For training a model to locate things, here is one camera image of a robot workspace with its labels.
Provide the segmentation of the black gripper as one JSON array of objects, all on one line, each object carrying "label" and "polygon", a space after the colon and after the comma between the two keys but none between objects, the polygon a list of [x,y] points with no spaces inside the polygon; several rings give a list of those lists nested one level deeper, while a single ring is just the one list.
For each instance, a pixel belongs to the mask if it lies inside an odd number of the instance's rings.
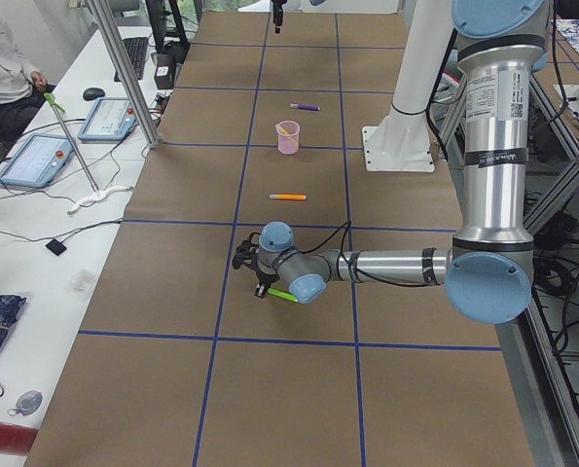
[{"label": "black gripper", "polygon": [[269,288],[277,281],[277,273],[273,269],[257,267],[256,275],[259,283],[255,286],[254,295],[258,298],[264,298]]}]

